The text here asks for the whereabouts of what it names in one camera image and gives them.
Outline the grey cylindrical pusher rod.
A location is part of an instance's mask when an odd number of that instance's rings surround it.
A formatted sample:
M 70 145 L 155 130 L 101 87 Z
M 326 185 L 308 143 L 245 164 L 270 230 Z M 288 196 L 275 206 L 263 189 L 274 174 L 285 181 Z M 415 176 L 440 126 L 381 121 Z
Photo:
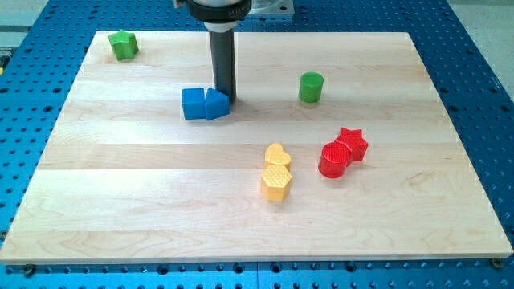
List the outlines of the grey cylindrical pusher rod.
M 216 90 L 228 96 L 230 102 L 234 102 L 237 97 L 234 39 L 236 25 L 236 21 L 205 23 L 209 31 L 214 86 Z

